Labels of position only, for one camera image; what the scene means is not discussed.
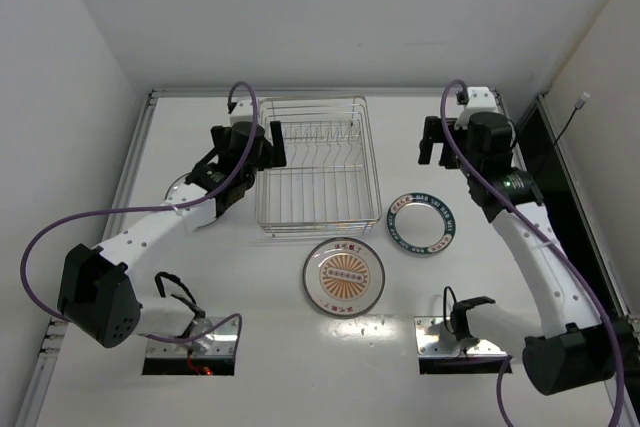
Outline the green rimmed plate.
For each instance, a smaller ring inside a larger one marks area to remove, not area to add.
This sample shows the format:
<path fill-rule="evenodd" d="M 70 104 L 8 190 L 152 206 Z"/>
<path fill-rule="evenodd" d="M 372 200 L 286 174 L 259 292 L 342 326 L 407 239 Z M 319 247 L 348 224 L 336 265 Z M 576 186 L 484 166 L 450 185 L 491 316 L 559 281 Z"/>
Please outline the green rimmed plate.
<path fill-rule="evenodd" d="M 406 253 L 432 256 L 453 242 L 457 225 L 441 199 L 423 192 L 405 193 L 392 201 L 386 214 L 387 232 Z"/>

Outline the orange sunburst plate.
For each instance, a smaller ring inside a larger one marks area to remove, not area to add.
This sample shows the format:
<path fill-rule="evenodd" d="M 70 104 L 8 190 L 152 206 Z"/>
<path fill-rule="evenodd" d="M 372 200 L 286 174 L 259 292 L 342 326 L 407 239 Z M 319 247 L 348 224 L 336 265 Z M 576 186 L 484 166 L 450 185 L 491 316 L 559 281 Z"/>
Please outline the orange sunburst plate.
<path fill-rule="evenodd" d="M 386 284 L 379 255 L 368 244 L 350 237 L 318 244 L 302 267 L 303 292 L 318 312 L 350 319 L 369 313 Z"/>

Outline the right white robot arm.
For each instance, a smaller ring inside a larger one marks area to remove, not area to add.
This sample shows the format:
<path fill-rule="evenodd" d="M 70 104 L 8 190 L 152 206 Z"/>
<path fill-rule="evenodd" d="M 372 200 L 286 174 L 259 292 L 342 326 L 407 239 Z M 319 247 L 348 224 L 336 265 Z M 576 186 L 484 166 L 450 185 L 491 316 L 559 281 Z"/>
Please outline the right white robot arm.
<path fill-rule="evenodd" d="M 596 382 L 624 380 L 623 342 L 630 329 L 609 320 L 567 258 L 525 213 L 542 211 L 543 198 L 533 177 L 513 164 L 512 126 L 502 114 L 472 114 L 465 126 L 455 119 L 428 116 L 418 162 L 430 162 L 442 145 L 440 166 L 463 172 L 474 203 L 502 238 L 534 299 L 540 320 L 530 323 L 480 296 L 460 300 L 449 314 L 451 336 L 460 343 L 490 340 L 522 360 L 543 395 Z"/>

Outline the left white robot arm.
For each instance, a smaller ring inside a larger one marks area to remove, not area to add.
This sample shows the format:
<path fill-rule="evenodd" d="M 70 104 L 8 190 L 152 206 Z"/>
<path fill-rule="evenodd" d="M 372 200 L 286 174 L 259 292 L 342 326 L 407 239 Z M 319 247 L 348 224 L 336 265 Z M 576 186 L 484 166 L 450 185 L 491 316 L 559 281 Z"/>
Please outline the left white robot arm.
<path fill-rule="evenodd" d="M 187 342 L 206 325 L 192 295 L 144 297 L 134 287 L 195 230 L 216 221 L 254 185 L 259 171 L 286 164 L 280 122 L 268 130 L 249 121 L 211 130 L 213 149 L 158 209 L 94 247 L 79 244 L 64 261 L 57 307 L 105 348 L 130 335 Z"/>

